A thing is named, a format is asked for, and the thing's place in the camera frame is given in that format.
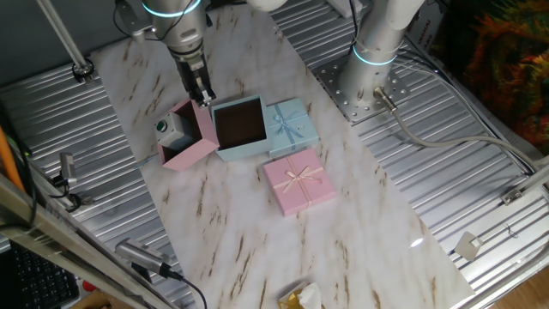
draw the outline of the orange cable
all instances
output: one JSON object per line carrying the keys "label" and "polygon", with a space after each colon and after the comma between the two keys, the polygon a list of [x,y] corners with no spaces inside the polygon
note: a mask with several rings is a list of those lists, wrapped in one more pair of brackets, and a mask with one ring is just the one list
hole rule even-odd
{"label": "orange cable", "polygon": [[21,178],[19,177],[19,173],[17,172],[17,166],[15,165],[14,156],[11,154],[11,148],[9,147],[8,140],[6,140],[6,136],[3,134],[3,130],[0,127],[0,156],[2,157],[4,167],[6,169],[6,173],[8,174],[9,180],[11,180],[14,185],[21,189],[21,191],[25,191],[25,187],[23,186],[23,183],[21,182]]}

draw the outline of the blue box lid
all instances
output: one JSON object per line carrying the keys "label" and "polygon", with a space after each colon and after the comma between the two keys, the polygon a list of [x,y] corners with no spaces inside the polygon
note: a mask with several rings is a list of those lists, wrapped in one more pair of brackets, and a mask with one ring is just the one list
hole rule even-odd
{"label": "blue box lid", "polygon": [[318,142],[318,134],[301,99],[267,106],[267,127],[271,132],[269,157],[299,151]]}

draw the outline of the white marble board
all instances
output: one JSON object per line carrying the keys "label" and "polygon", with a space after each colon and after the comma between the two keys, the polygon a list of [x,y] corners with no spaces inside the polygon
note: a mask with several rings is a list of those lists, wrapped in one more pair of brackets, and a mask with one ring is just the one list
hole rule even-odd
{"label": "white marble board", "polygon": [[[178,260],[209,307],[277,308],[303,280],[319,284],[326,308],[449,308],[472,295],[270,16],[248,5],[210,16],[215,103],[299,97],[339,196],[285,218],[262,173],[267,155],[225,163],[212,153],[182,173],[162,168],[158,156],[144,165]],[[154,155],[154,120],[187,97],[166,47],[127,39],[93,60],[136,159]]]}

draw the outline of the open pink box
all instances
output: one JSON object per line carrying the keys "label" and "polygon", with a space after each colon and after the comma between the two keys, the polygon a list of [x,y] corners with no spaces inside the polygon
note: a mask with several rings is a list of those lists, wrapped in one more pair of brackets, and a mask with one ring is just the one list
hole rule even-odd
{"label": "open pink box", "polygon": [[158,153],[163,167],[181,172],[215,151],[220,143],[208,108],[200,109],[187,99],[170,109],[170,112],[187,119],[192,129],[193,142],[180,152],[158,145]]}
{"label": "open pink box", "polygon": [[266,164],[263,170],[284,216],[337,196],[328,174],[312,149]]}

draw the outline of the gold wrapper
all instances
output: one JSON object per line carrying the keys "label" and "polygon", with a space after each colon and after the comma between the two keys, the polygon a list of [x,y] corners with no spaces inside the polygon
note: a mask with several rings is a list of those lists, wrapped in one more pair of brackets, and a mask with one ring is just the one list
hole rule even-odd
{"label": "gold wrapper", "polygon": [[301,294],[301,291],[303,291],[302,288],[298,288],[297,290],[293,291],[290,296],[288,296],[287,301],[278,301],[278,307],[281,309],[303,309],[303,307],[299,304],[299,298],[298,295]]}

